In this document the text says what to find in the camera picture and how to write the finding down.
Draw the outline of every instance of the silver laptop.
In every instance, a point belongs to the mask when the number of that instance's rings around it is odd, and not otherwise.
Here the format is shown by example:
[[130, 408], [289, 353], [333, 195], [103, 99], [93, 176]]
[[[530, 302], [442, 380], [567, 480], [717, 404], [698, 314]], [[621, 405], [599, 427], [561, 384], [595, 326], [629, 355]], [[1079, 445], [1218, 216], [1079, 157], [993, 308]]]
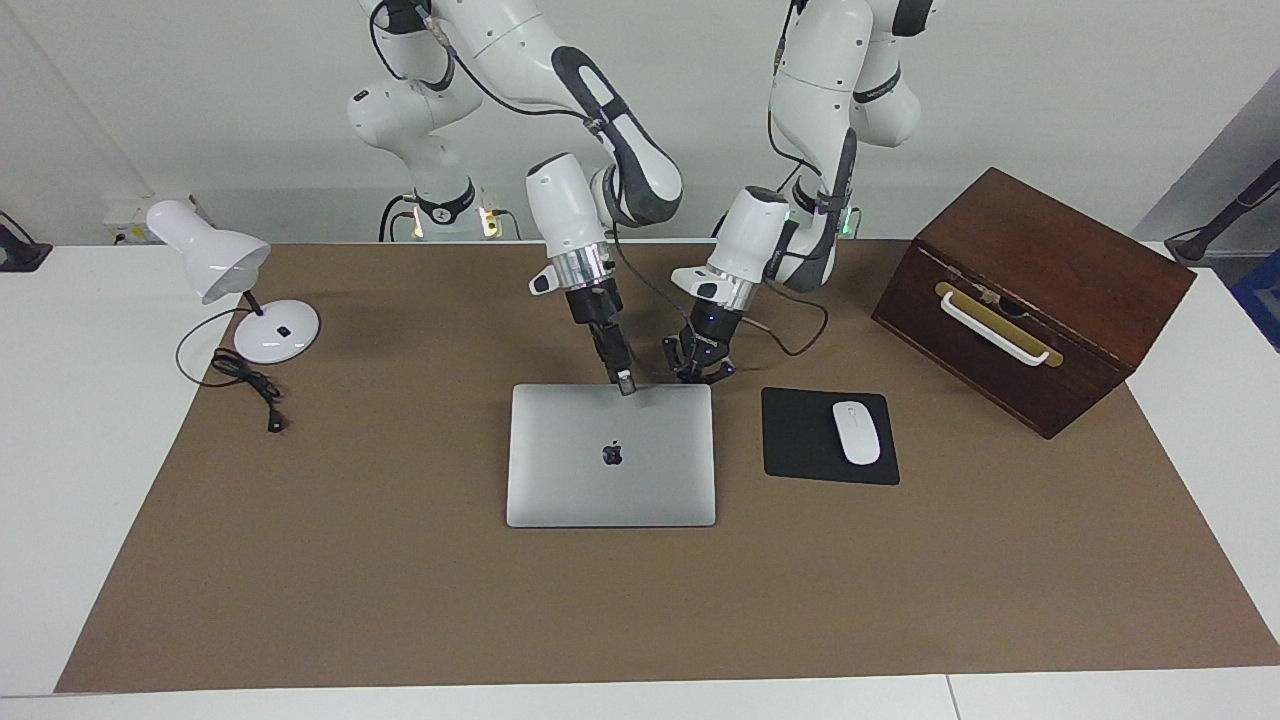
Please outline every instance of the silver laptop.
[[716, 524], [710, 388], [516, 386], [507, 524]]

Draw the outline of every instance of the blue object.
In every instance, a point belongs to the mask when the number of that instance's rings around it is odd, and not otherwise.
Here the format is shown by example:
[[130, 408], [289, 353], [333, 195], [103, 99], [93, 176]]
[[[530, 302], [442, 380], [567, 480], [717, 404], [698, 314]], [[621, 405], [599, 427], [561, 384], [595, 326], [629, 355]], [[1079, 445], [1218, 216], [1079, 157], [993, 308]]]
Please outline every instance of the blue object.
[[1280, 250], [1233, 284], [1231, 295], [1271, 346], [1280, 350]]

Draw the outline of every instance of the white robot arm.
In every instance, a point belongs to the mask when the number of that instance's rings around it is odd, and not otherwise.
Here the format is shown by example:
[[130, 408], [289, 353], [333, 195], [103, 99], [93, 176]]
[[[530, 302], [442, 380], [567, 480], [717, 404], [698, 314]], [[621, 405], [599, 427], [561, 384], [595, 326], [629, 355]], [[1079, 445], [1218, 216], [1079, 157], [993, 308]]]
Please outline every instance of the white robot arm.
[[[426, 5], [457, 28], [467, 49], [466, 63], [479, 67], [498, 95], [580, 117], [613, 154], [613, 165], [590, 182], [602, 222], [644, 227], [676, 214], [684, 193], [676, 164], [595, 63], [566, 45], [531, 0]], [[457, 53], [452, 46], [449, 51]]]
[[[682, 380], [712, 383], [733, 372], [728, 343], [751, 290], [763, 279], [808, 292], [831, 277], [836, 240], [849, 218], [858, 142], [893, 147], [919, 123], [920, 102], [902, 81], [897, 38], [923, 32], [942, 4], [791, 0], [776, 58], [769, 115], [801, 155], [792, 188], [796, 208], [765, 250], [753, 232], [731, 227], [730, 219], [735, 214], [768, 215], [778, 197], [760, 191], [740, 193], [708, 264], [672, 274], [672, 282], [695, 297], [691, 328], [664, 342], [668, 363]], [[750, 264], [723, 266], [718, 259], [726, 255], [750, 258]], [[728, 301], [721, 290], [709, 295], [710, 286], [699, 273], [718, 277], [721, 287], [736, 288]]]
[[525, 187], [550, 260], [529, 282], [529, 291], [545, 295], [563, 290], [573, 322], [591, 331], [609, 382], [622, 395], [634, 393], [631, 348], [618, 324], [622, 296], [613, 279], [613, 256], [582, 167], [568, 152], [556, 155], [529, 170]]
[[480, 88], [456, 78], [453, 60], [411, 8], [388, 9], [360, 0], [375, 49], [393, 78], [361, 88], [347, 102], [347, 119], [366, 143], [387, 150], [408, 168], [413, 210], [428, 237], [483, 237], [484, 217], [471, 213], [477, 191], [458, 152], [434, 135], [474, 113]]
[[[381, 118], [385, 129], [370, 143], [401, 155], [411, 172], [416, 165], [415, 178], [426, 176], [424, 168], [435, 158], [419, 151], [411, 159], [402, 155], [403, 149], [421, 143], [424, 128], [429, 128], [425, 131], [429, 133], [479, 106], [477, 88], [456, 78], [456, 68], [461, 67], [476, 79], [471, 72], [474, 65], [489, 78], [497, 94], [494, 99], [503, 105], [525, 114], [576, 117], [613, 154], [613, 164], [590, 181], [602, 223], [643, 227], [675, 215], [684, 192], [676, 164], [649, 137], [595, 63], [577, 47], [566, 45], [531, 0], [360, 3], [372, 19], [388, 68], [402, 77], [410, 90], [425, 97], [429, 106], [417, 109], [412, 123], [408, 122], [411, 99], [399, 101], [394, 113], [371, 106], [366, 110], [360, 104], [369, 104], [370, 99], [396, 102], [385, 92], [369, 88], [369, 96], [357, 94], [360, 99], [351, 104], [352, 124], [361, 119], [360, 115]], [[461, 50], [442, 20], [451, 26]], [[530, 111], [507, 101], [553, 109]], [[442, 111], [436, 111], [436, 105]], [[393, 117], [398, 124], [389, 120]], [[431, 145], [439, 146], [439, 142], [431, 141]], [[458, 184], [456, 177], [453, 184]]]

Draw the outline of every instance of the black mouse pad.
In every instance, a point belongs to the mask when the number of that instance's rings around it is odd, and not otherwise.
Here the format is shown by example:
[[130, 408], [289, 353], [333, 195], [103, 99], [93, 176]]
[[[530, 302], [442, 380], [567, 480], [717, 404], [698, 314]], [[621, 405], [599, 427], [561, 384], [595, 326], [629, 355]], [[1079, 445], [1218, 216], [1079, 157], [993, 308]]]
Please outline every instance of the black mouse pad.
[[[870, 465], [854, 465], [845, 459], [831, 409], [846, 400], [865, 405], [876, 423], [881, 456]], [[764, 471], [769, 475], [876, 486], [896, 486], [900, 482], [888, 402], [883, 395], [767, 387], [760, 391], [760, 406], [764, 416]]]

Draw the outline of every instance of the white table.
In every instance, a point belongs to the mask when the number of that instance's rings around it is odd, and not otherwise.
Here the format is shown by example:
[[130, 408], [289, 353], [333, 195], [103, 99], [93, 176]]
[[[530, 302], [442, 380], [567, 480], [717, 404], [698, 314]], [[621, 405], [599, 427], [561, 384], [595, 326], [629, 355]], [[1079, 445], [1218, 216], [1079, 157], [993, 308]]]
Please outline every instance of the white table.
[[[0, 717], [1280, 717], [1272, 667], [41, 697], [195, 397], [173, 345], [232, 302], [201, 306], [166, 247], [59, 247], [0, 275]], [[1129, 384], [1280, 635], [1280, 356], [1201, 270]]]

